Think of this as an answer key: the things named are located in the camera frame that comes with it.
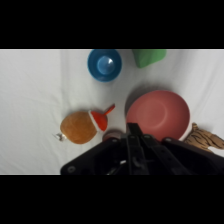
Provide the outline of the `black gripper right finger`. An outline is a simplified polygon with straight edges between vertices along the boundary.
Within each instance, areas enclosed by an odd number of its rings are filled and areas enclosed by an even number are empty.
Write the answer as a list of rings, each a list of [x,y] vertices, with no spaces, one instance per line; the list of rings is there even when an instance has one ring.
[[[190,175],[181,162],[152,135],[143,135],[142,142],[146,162],[151,174]]]

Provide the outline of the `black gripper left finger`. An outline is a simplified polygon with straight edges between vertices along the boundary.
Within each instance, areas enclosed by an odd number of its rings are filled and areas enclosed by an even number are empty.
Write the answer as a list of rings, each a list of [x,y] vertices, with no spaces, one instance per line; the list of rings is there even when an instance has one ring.
[[[148,175],[148,166],[145,159],[144,149],[141,144],[143,133],[137,123],[127,124],[127,151],[129,173],[131,175]]]

